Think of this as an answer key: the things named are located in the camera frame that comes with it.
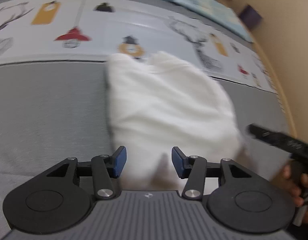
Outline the person right hand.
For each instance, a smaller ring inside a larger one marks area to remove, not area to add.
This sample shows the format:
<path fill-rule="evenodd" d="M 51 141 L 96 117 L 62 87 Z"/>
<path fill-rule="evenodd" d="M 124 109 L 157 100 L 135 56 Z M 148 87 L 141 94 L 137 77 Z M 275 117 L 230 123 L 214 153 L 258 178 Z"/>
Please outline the person right hand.
<path fill-rule="evenodd" d="M 271 182 L 275 186 L 289 193 L 296 207 L 301 207 L 304 204 L 304 199 L 301 197 L 301 187 L 298 186 L 292 178 L 291 164 L 292 161 L 288 161 L 272 178 Z M 308 174 L 301 174 L 301 186 L 308 189 Z"/>

